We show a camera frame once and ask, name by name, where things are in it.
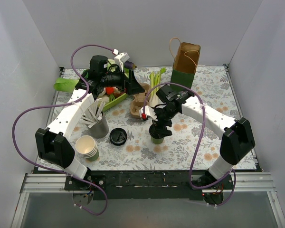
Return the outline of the black coffee cup lid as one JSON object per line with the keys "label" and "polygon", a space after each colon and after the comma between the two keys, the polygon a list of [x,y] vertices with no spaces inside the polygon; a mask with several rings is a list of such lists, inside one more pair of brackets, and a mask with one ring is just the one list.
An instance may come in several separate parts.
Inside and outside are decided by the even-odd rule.
{"label": "black coffee cup lid", "polygon": [[149,133],[151,137],[158,139],[172,135],[172,131],[168,130],[166,126],[157,125],[151,125],[149,128]]}

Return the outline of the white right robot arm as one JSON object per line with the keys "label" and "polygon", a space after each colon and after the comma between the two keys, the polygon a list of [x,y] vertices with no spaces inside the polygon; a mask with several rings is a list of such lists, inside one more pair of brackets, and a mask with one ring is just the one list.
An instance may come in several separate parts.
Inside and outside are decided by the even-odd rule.
{"label": "white right robot arm", "polygon": [[182,86],[182,91],[171,88],[172,83],[161,83],[156,86],[156,95],[163,108],[150,107],[144,104],[140,110],[142,119],[152,118],[149,133],[152,139],[162,140],[171,136],[167,127],[172,125],[172,118],[177,114],[189,116],[202,124],[201,133],[210,129],[221,140],[220,155],[205,173],[196,181],[190,181],[193,189],[216,189],[223,180],[254,147],[255,140],[249,120],[242,117],[235,119],[224,115],[203,103],[200,96],[191,89]]}

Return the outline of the brown cardboard cup carrier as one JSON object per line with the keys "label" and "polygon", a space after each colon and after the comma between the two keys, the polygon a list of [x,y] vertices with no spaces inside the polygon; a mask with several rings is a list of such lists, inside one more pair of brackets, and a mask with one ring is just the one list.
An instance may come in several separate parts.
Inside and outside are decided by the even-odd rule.
{"label": "brown cardboard cup carrier", "polygon": [[130,103],[130,114],[134,118],[140,118],[139,110],[143,107],[145,94],[134,95]]}

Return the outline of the single green paper cup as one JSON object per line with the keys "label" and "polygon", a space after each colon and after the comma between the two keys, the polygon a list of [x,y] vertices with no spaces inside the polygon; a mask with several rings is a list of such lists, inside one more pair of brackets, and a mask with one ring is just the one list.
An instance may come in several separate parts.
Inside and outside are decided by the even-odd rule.
{"label": "single green paper cup", "polygon": [[164,138],[154,138],[154,137],[151,137],[151,142],[155,145],[159,145],[163,142]]}

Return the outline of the stack of green paper cups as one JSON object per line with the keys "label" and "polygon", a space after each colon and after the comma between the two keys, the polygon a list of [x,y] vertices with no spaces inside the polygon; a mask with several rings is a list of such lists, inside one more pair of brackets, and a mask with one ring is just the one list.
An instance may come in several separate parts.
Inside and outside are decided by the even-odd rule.
{"label": "stack of green paper cups", "polygon": [[75,144],[76,151],[88,161],[94,162],[99,157],[97,144],[93,137],[84,135]]}

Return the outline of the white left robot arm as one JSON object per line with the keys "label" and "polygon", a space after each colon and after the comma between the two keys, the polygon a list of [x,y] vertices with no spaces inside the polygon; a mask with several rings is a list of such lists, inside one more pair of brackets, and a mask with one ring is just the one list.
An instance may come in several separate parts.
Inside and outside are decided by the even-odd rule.
{"label": "white left robot arm", "polygon": [[88,168],[75,156],[75,151],[69,143],[69,138],[88,108],[96,104],[97,97],[106,87],[117,87],[119,91],[135,95],[144,92],[144,88],[137,82],[131,69],[126,75],[124,67],[128,66],[129,55],[122,52],[114,57],[115,70],[107,65],[107,57],[96,55],[90,61],[88,78],[80,79],[73,90],[66,106],[46,129],[39,128],[35,138],[39,158],[54,164],[76,177],[75,184],[81,190],[91,186],[92,179],[88,176]]}

